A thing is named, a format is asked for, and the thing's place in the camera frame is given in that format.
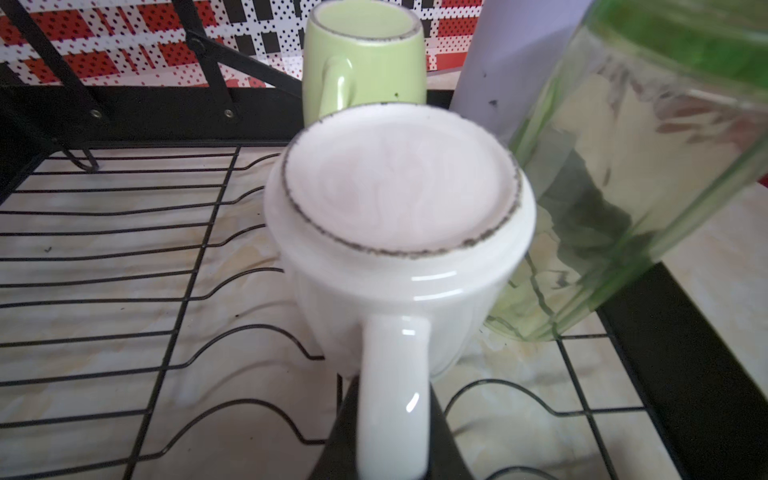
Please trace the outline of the white mug green handle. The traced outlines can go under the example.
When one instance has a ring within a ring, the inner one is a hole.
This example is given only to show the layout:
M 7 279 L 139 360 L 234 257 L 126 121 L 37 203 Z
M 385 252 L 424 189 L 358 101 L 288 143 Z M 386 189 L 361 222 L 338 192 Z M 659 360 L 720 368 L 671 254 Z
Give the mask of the white mug green handle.
M 308 17 L 302 73 L 306 126 L 352 106 L 424 104 L 422 22 L 386 1 L 322 1 Z

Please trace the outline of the lavender plastic cup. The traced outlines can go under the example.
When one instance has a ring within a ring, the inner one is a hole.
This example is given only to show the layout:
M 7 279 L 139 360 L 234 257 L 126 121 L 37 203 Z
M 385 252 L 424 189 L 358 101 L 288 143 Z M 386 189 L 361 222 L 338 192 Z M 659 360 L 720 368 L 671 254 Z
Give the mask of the lavender plastic cup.
M 486 1 L 450 109 L 509 142 L 590 4 Z

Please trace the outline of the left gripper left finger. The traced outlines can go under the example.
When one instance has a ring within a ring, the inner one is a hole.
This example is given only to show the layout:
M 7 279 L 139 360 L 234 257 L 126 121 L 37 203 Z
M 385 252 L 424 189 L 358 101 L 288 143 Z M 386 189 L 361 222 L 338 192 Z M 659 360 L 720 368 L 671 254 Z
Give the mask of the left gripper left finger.
M 357 480 L 357 419 L 359 378 L 355 377 L 345 394 L 330 436 L 310 473 L 309 480 Z

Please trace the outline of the tall green glass cup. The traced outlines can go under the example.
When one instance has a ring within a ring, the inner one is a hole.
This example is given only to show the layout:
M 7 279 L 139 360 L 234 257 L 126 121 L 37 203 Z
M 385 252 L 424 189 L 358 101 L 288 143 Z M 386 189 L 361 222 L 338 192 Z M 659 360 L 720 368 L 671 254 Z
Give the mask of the tall green glass cup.
M 767 171 L 763 1 L 596 1 L 510 147 L 537 203 L 486 320 L 550 341 Z

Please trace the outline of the white mug red interior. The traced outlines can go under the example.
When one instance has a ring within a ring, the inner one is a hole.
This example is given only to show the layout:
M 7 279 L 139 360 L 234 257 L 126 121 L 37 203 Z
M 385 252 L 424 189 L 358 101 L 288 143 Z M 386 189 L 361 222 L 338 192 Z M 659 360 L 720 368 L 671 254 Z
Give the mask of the white mug red interior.
M 517 160 L 454 112 L 355 106 L 291 140 L 264 215 L 316 342 L 358 383 L 357 475 L 423 478 L 431 383 L 532 241 L 535 199 Z

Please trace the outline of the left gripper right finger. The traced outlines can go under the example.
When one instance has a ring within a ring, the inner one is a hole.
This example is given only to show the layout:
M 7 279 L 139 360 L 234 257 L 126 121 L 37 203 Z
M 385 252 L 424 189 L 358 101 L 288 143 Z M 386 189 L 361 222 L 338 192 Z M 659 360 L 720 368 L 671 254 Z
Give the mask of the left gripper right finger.
M 472 480 L 433 387 L 430 387 L 430 440 L 427 478 Z

